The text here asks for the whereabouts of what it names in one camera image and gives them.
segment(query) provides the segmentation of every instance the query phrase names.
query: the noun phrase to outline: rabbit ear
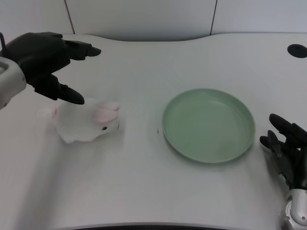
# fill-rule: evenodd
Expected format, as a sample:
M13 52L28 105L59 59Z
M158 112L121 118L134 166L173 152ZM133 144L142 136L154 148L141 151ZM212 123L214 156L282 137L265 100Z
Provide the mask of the rabbit ear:
M101 102L99 103L99 108L101 109L109 109L112 111L118 111L119 110L119 104L117 102Z
M118 116L118 113L109 109L97 109L94 112L93 119L98 123L107 123L114 121Z

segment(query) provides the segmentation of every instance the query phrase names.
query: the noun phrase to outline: white plush rabbit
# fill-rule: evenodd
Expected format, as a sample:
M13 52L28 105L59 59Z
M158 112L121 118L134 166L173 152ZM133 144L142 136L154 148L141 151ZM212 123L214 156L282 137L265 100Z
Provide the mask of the white plush rabbit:
M83 105L62 103L53 114L57 132L66 143L92 141L117 127L116 102L85 99Z

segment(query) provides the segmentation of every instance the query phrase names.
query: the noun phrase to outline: table surface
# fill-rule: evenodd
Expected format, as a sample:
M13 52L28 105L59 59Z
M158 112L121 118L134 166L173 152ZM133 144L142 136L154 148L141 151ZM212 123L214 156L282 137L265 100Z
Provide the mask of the table surface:
M121 104L117 131L65 144L48 111L61 101L31 86L0 111L0 229L177 223L276 228L287 187L259 146L270 113L307 128L307 59L288 54L307 34L221 34L182 42L67 35L102 50L56 72L85 97ZM185 159L165 142L161 115L177 94L212 88L252 112L253 147L224 164Z

